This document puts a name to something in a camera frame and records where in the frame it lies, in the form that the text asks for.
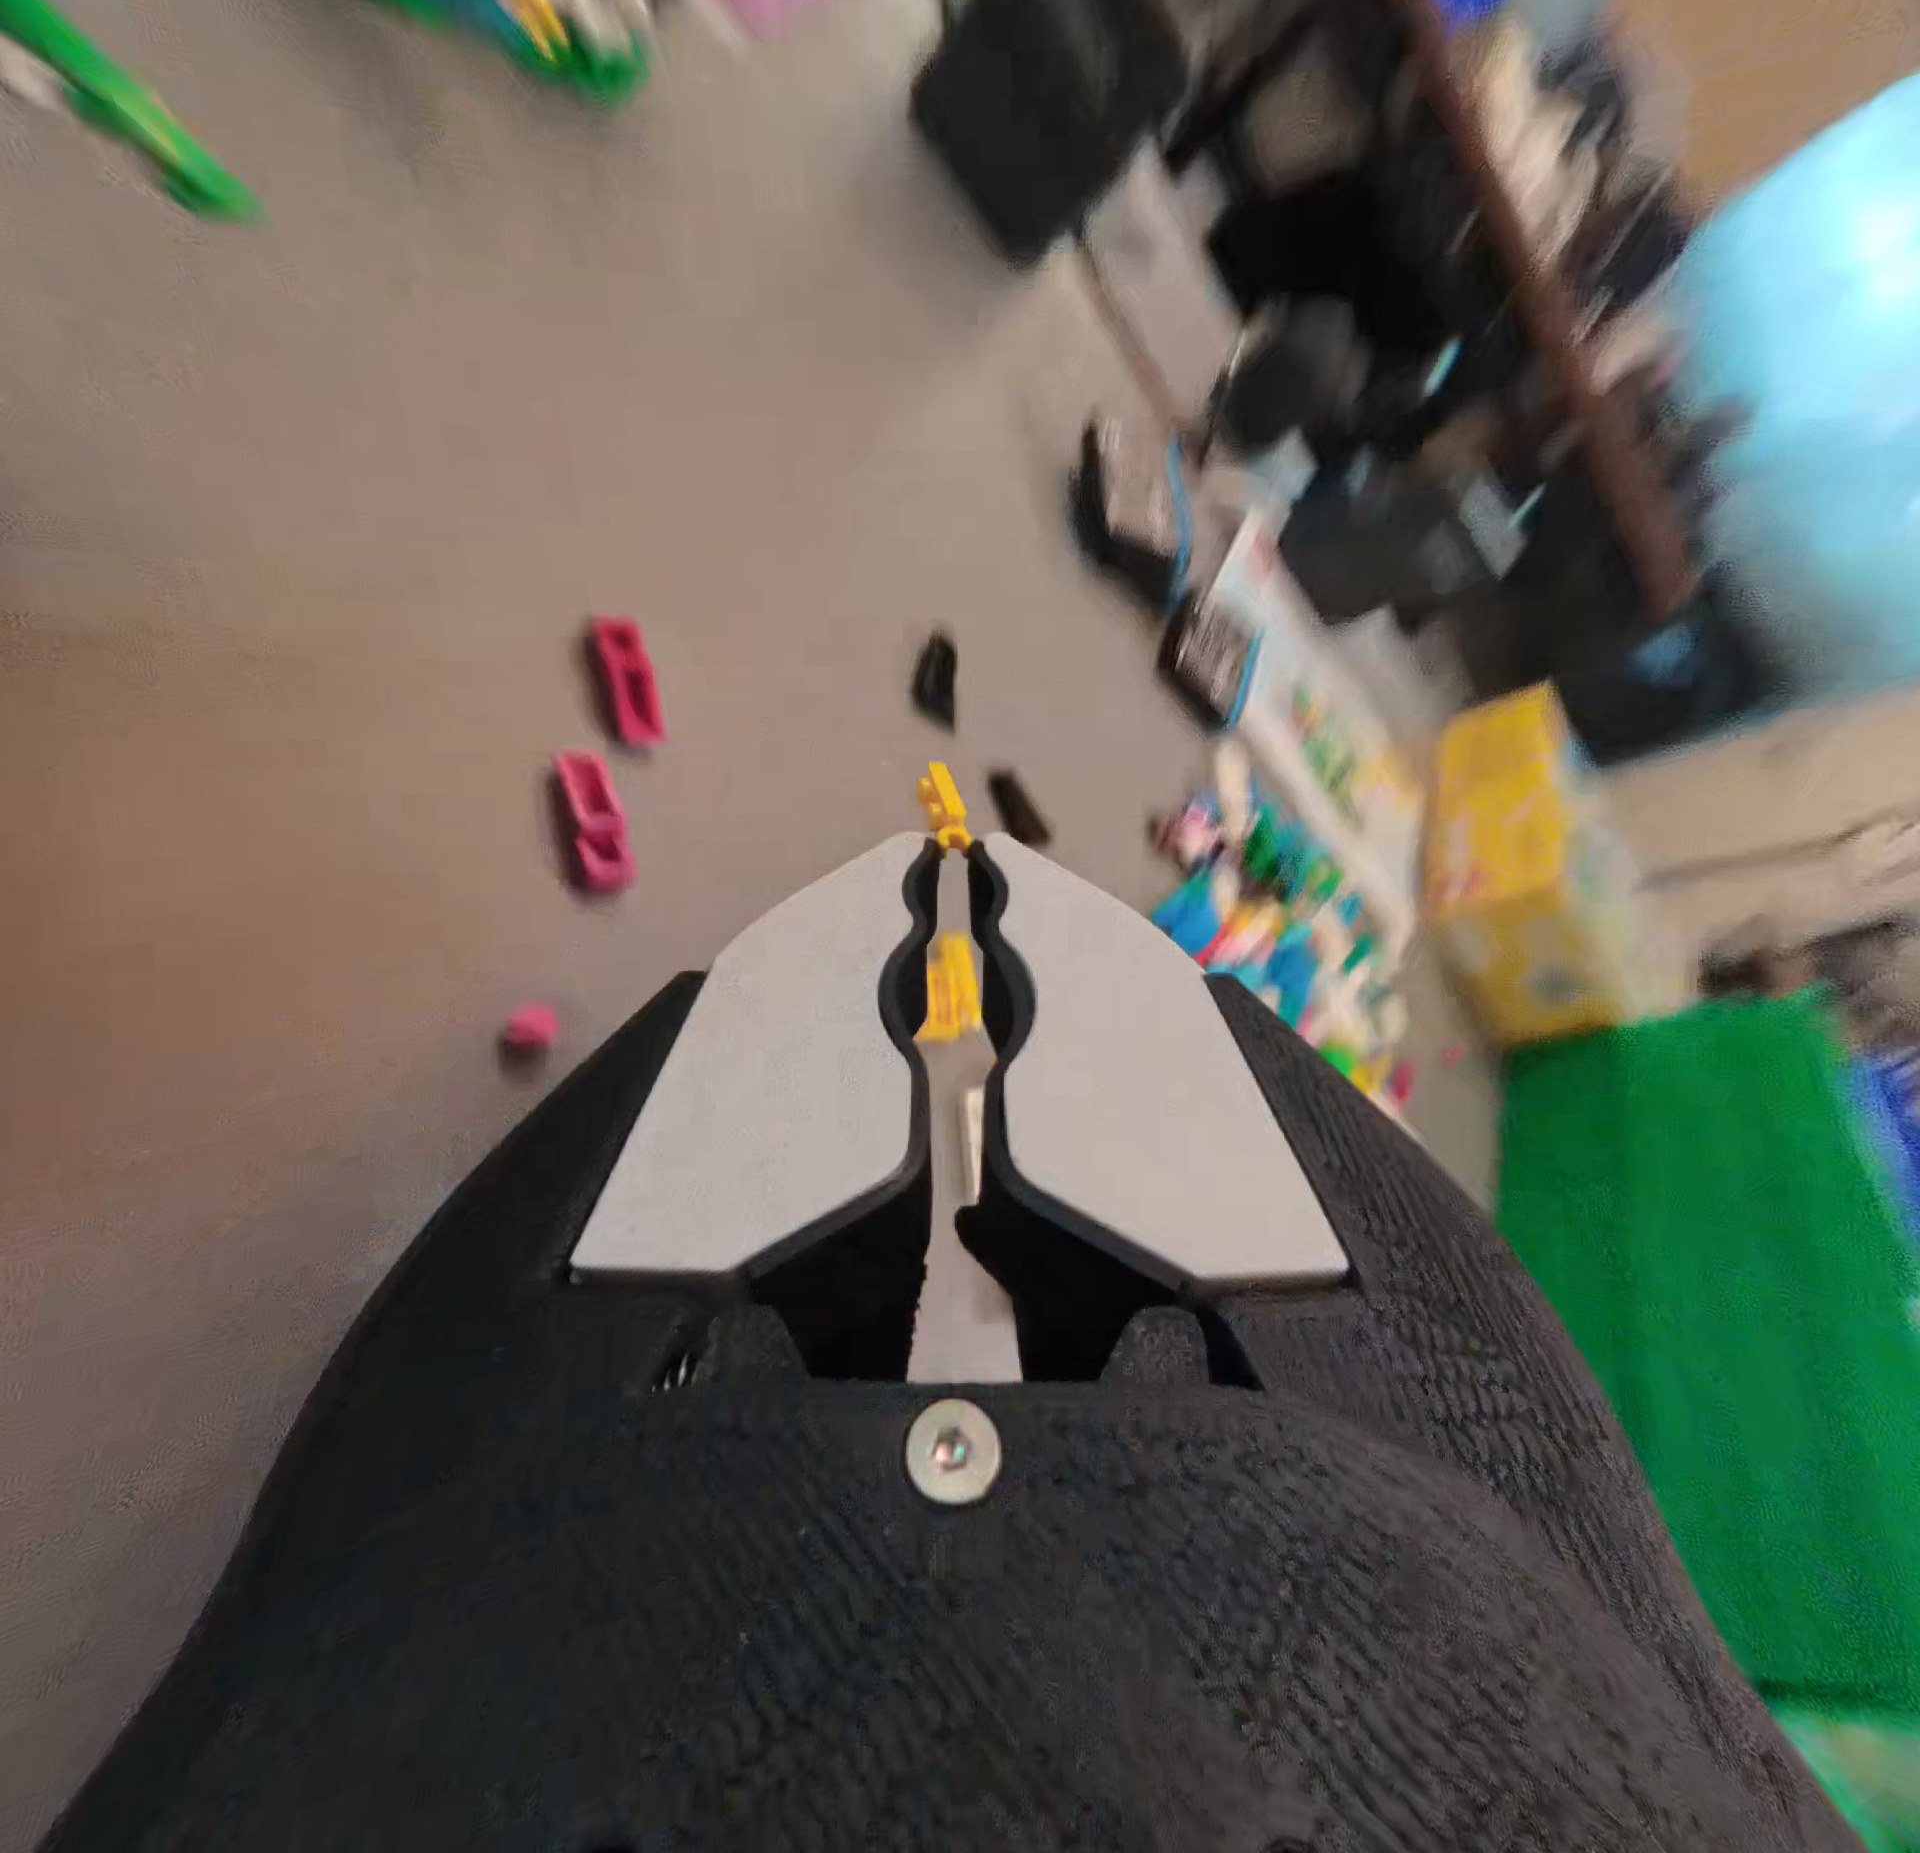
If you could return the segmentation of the pile of mixed lego bricks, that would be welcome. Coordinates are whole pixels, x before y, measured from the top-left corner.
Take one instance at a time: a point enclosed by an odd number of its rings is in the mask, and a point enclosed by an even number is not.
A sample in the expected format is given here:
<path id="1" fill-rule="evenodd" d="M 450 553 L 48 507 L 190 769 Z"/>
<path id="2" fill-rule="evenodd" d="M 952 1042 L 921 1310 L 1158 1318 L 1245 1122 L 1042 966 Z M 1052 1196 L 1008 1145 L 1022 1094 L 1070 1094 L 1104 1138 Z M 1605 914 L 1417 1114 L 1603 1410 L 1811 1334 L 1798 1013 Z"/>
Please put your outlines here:
<path id="1" fill-rule="evenodd" d="M 1413 1082 L 1402 947 L 1348 871 L 1263 789 L 1237 811 L 1214 789 L 1191 791 L 1150 836 L 1176 871 L 1150 924 L 1398 1116 Z"/>

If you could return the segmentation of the black battery with blue edge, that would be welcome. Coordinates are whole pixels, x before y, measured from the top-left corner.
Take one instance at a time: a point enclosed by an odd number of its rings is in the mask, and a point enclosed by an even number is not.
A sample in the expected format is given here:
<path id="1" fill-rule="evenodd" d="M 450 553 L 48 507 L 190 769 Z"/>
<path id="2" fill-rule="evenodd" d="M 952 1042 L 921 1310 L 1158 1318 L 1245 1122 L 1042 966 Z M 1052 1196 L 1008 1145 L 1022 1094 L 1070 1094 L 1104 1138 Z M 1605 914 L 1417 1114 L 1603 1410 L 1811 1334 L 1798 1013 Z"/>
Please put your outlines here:
<path id="1" fill-rule="evenodd" d="M 1209 734 L 1234 729 L 1246 710 L 1263 635 L 1231 603 L 1189 593 L 1169 613 L 1156 670 Z"/>
<path id="2" fill-rule="evenodd" d="M 1090 416 L 1068 470 L 1068 525 L 1093 570 L 1150 617 L 1165 620 L 1185 600 L 1193 520 L 1176 441 Z"/>

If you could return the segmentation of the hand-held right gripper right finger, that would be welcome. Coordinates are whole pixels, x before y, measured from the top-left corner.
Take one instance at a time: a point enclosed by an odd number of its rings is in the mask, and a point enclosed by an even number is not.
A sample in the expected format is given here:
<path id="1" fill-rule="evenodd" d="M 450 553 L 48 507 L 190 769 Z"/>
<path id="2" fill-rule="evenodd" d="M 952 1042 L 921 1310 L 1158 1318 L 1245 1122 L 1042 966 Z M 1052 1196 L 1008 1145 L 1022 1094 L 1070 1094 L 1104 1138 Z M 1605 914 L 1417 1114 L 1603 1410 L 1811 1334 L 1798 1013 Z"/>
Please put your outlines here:
<path id="1" fill-rule="evenodd" d="M 1029 1214 L 1196 1297 L 1350 1272 L 1201 966 L 1148 918 L 1001 834 L 972 848 L 1007 1025 L 986 1174 Z"/>

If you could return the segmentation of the magenta lego slope brick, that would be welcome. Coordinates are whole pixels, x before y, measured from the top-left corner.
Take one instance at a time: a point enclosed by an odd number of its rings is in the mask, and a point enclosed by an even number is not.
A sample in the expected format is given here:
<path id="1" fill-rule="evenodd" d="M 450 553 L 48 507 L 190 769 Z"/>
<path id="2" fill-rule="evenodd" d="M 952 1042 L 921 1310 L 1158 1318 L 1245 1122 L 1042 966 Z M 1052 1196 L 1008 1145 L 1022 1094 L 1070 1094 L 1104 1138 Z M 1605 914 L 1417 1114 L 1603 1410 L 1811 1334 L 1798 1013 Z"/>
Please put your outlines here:
<path id="1" fill-rule="evenodd" d="M 622 615 L 591 615 L 587 661 L 611 741 L 625 750 L 659 747 L 666 741 L 659 679 L 640 623 Z"/>
<path id="2" fill-rule="evenodd" d="M 635 880 L 630 815 L 606 760 L 591 750 L 555 752 L 552 791 L 556 832 L 574 887 L 590 897 L 627 890 Z"/>

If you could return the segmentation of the black charger case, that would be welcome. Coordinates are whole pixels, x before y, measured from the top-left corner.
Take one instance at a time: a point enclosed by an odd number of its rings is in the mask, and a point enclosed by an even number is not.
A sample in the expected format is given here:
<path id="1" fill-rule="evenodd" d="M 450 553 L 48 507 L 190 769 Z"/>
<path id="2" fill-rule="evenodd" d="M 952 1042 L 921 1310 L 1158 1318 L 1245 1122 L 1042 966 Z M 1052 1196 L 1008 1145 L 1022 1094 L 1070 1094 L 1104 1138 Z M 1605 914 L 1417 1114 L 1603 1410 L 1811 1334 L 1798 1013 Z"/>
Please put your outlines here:
<path id="1" fill-rule="evenodd" d="M 965 0 L 908 115 L 1010 267 L 1082 231 L 1188 95 L 1184 0 Z"/>

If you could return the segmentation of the stack of green bins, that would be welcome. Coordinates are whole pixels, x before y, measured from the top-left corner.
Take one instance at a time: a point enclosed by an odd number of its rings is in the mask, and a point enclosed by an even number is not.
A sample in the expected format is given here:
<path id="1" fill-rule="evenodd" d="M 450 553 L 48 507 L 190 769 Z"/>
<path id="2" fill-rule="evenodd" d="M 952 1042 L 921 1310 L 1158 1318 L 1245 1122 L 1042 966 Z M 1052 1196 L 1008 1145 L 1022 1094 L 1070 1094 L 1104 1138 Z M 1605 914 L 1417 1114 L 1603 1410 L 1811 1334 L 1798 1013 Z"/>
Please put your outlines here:
<path id="1" fill-rule="evenodd" d="M 1496 1222 L 1739 1670 L 1867 1849 L 1916 1849 L 1916 1248 L 1811 996 L 1505 1061 Z"/>

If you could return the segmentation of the multicolour lego wing assembly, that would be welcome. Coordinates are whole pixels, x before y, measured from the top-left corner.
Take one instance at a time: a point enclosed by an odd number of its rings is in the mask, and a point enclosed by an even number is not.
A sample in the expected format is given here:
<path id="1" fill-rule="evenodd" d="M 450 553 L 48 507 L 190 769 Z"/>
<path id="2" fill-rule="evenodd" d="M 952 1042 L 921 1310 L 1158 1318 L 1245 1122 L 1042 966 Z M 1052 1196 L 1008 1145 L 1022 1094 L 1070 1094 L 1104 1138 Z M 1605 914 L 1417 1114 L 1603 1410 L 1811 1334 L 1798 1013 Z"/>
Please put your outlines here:
<path id="1" fill-rule="evenodd" d="M 227 222 L 256 215 L 251 189 L 56 0 L 2 0 L 2 88 L 43 113 L 71 113 L 130 150 L 190 213 Z"/>

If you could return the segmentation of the white lego picture sheet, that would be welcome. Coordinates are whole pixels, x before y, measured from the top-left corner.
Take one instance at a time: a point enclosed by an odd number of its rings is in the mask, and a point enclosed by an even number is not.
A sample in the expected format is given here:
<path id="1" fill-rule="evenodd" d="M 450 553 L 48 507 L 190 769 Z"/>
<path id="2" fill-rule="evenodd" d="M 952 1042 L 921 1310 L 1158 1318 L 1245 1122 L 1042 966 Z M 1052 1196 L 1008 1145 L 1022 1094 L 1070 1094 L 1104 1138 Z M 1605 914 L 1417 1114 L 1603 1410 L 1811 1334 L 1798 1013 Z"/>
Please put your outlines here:
<path id="1" fill-rule="evenodd" d="M 1234 727 L 1263 781 L 1310 828 L 1395 946 L 1419 922 L 1426 791 L 1403 747 L 1297 591 L 1270 514 L 1245 514 L 1206 593 L 1245 628 L 1251 668 Z"/>

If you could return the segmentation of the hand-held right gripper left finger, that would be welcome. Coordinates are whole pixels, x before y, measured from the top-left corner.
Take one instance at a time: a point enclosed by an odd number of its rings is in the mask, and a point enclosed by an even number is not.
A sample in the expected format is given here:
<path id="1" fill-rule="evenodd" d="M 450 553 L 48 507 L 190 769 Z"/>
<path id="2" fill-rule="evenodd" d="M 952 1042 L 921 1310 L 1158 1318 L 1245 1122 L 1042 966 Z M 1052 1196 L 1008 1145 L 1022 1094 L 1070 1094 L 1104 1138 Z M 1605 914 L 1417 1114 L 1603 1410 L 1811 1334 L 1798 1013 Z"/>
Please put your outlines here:
<path id="1" fill-rule="evenodd" d="M 577 1281 L 749 1285 L 924 1169 L 896 972 L 924 943 L 924 836 L 880 841 L 715 957 L 572 1248 Z"/>

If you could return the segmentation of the yellow lego box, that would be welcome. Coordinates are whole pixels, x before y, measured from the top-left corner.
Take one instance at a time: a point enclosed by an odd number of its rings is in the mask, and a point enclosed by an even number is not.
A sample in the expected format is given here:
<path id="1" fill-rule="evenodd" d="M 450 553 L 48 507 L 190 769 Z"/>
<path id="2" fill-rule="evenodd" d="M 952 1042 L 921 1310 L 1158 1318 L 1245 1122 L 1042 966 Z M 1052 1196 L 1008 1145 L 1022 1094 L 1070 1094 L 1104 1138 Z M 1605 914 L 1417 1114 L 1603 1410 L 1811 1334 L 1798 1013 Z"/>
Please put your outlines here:
<path id="1" fill-rule="evenodd" d="M 1494 1046 L 1633 1017 L 1637 871 L 1550 682 L 1444 726 L 1422 890 L 1429 931 Z"/>

